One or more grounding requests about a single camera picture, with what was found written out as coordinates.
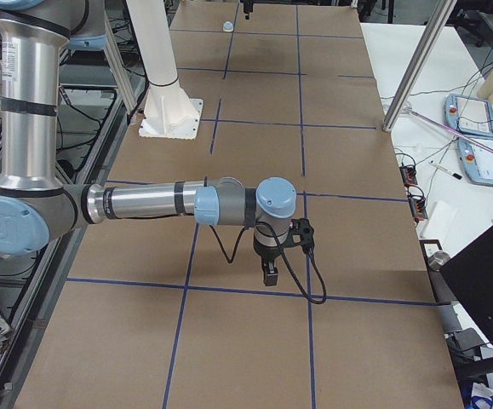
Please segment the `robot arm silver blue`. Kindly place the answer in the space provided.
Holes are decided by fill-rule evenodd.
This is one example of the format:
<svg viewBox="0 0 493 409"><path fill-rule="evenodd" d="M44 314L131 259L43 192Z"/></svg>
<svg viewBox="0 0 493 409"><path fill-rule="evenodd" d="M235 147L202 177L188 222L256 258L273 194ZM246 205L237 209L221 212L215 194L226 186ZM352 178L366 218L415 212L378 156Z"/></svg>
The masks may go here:
<svg viewBox="0 0 493 409"><path fill-rule="evenodd" d="M139 187L60 182L55 174L60 52L106 44L102 1L0 1L2 168L0 252L25 255L105 220L193 216L254 229L264 284L291 245L296 191L280 177L247 188L231 177Z"/></svg>

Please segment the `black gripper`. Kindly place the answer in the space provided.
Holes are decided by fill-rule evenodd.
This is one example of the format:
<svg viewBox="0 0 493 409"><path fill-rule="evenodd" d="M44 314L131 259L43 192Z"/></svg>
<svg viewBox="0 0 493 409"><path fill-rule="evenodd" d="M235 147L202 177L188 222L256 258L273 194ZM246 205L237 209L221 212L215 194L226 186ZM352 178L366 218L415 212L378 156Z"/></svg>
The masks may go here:
<svg viewBox="0 0 493 409"><path fill-rule="evenodd" d="M278 284L276 260L281 256L284 242L289 235L289 222L278 222L274 227L269 222L257 221L254 231L254 250L261 258L264 286Z"/></svg>
<svg viewBox="0 0 493 409"><path fill-rule="evenodd" d="M243 3L243 11L246 13L244 17L246 20L249 20L250 13L253 12L254 0L243 0L242 3Z"/></svg>

